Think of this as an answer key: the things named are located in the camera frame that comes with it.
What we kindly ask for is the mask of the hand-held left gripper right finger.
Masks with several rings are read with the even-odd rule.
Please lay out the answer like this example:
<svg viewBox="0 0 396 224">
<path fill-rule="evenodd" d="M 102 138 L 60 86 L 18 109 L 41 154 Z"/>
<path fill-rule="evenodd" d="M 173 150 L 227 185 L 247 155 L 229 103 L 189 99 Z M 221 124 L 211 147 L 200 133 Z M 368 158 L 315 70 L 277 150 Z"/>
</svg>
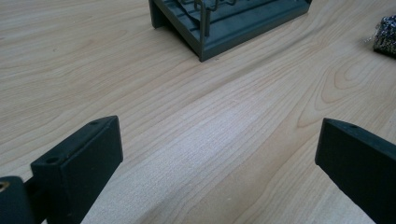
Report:
<svg viewBox="0 0 396 224">
<path fill-rule="evenodd" d="M 376 224 L 396 224 L 396 145 L 357 125 L 325 119 L 315 164 Z"/>
</svg>

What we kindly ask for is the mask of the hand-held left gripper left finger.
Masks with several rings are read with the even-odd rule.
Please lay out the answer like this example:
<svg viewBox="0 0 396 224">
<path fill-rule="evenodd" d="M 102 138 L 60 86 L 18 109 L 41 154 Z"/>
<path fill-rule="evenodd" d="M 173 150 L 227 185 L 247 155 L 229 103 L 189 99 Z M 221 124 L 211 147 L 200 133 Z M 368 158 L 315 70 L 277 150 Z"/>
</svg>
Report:
<svg viewBox="0 0 396 224">
<path fill-rule="evenodd" d="M 49 224 L 79 224 L 123 160 L 116 116 L 89 122 L 31 163 Z"/>
</svg>

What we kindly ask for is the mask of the grey dish drainer tray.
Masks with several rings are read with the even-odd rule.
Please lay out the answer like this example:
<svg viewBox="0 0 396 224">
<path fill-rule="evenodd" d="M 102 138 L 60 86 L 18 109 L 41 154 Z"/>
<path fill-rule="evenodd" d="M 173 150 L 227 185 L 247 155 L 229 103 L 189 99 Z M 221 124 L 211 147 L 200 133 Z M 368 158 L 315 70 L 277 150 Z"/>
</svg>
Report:
<svg viewBox="0 0 396 224">
<path fill-rule="evenodd" d="M 148 0 L 151 24 L 172 26 L 201 62 L 308 12 L 312 0 L 253 0 L 242 12 L 210 24 L 194 21 L 177 0 Z"/>
</svg>

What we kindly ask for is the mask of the steel wool scouring ball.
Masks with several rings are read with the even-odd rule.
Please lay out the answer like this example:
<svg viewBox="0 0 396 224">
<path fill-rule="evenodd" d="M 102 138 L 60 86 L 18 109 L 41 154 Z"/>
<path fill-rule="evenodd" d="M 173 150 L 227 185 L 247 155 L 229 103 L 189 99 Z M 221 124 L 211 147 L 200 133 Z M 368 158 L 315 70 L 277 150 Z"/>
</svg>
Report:
<svg viewBox="0 0 396 224">
<path fill-rule="evenodd" d="M 371 41 L 373 51 L 396 59 L 396 14 L 381 19 Z"/>
</svg>

